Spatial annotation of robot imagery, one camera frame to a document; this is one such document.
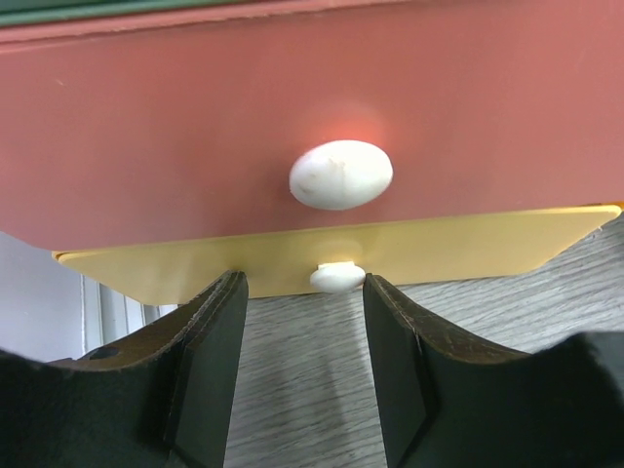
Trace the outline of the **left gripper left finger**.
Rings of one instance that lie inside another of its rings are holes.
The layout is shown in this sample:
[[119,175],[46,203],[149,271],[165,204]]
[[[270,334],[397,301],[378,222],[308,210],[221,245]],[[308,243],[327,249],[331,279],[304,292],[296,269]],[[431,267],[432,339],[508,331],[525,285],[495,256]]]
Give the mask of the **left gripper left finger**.
[[249,298],[222,274],[175,311],[79,359],[1,355],[5,467],[220,467]]

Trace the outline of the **drawer box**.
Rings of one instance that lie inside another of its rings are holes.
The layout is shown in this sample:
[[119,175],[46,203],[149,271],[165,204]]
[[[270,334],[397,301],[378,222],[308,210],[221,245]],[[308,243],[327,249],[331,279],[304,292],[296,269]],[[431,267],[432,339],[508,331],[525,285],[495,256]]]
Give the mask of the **drawer box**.
[[1,5],[1,229],[144,303],[523,274],[622,206],[619,1]]

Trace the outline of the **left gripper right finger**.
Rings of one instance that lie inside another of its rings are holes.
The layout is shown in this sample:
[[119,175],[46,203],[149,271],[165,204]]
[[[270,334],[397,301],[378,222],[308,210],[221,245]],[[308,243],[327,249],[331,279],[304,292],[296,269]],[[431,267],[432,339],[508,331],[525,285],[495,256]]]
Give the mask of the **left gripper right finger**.
[[391,467],[619,467],[623,335],[534,354],[475,335],[368,275],[363,304]]

